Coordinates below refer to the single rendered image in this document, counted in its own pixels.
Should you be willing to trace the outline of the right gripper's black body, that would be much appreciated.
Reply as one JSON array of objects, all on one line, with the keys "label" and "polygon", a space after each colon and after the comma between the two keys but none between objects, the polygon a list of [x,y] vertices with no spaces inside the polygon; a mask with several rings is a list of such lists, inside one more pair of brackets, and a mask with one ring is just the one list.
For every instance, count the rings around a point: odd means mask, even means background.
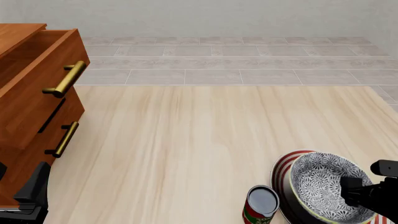
[{"label": "right gripper's black body", "polygon": [[386,177],[379,184],[359,190],[359,205],[386,218],[398,218],[398,178]]}]

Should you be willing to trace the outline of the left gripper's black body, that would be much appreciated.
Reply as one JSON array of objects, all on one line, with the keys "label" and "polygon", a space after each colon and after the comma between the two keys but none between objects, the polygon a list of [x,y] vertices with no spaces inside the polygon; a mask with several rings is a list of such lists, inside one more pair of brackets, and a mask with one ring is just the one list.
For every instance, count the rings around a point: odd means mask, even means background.
[{"label": "left gripper's black body", "polygon": [[0,207],[0,224],[44,224],[48,203],[35,205],[25,203],[18,208]]}]

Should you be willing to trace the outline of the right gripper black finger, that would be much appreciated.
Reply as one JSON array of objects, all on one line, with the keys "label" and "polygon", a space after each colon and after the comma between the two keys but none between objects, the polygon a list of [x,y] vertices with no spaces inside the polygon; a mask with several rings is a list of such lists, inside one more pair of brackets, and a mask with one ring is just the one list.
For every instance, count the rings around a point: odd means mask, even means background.
[{"label": "right gripper black finger", "polygon": [[341,197],[350,207],[358,207],[358,198],[360,193],[358,190],[363,187],[363,180],[357,177],[341,177]]}]

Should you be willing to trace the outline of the black bowl with white pattern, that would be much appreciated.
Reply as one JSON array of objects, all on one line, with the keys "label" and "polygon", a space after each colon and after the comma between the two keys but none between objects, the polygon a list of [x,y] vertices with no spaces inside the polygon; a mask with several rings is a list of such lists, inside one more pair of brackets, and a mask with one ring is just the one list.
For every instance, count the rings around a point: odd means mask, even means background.
[{"label": "black bowl with white pattern", "polygon": [[309,152],[296,158],[290,167],[289,183],[298,202],[311,216],[329,224],[367,224],[376,213],[350,207],[341,197],[340,179],[359,178],[361,186],[373,183],[356,164],[325,152]]}]

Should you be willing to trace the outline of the white plate with red rings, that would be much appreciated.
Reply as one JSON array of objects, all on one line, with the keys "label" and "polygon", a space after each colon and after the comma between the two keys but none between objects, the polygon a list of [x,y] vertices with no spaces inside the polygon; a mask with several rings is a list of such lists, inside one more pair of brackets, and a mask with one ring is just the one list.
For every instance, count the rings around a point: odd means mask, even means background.
[{"label": "white plate with red rings", "polygon": [[[329,224],[317,220],[298,202],[289,183],[290,167],[296,158],[307,154],[309,150],[299,150],[284,154],[276,160],[271,171],[271,187],[280,200],[279,210],[289,224]],[[386,218],[378,213],[367,224],[398,224],[398,218]]]}]

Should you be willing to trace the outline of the red and green tin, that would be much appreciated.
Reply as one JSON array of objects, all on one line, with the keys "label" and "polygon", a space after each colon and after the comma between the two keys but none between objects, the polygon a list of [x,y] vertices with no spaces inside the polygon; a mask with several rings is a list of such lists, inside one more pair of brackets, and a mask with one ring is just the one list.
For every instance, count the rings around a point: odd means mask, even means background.
[{"label": "red and green tin", "polygon": [[244,224],[270,224],[280,205],[278,195],[265,185],[251,188],[246,196],[242,218]]}]

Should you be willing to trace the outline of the wooden cabinet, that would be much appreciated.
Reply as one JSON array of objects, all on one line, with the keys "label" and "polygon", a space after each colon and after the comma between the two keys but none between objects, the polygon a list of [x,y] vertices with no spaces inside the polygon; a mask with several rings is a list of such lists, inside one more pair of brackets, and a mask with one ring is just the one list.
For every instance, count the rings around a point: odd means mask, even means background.
[{"label": "wooden cabinet", "polygon": [[[46,28],[46,24],[0,24],[0,58],[8,54],[11,50],[14,50],[15,48],[23,44],[25,41],[33,37],[33,35],[35,35],[39,31],[43,30],[48,30]],[[37,134],[43,132],[43,130],[46,128],[48,123],[51,121],[51,119],[59,109],[59,106],[62,105],[64,99],[65,96],[61,98],[60,103],[50,114],[49,118],[46,120],[46,122],[40,128],[39,132],[37,132]]]}]

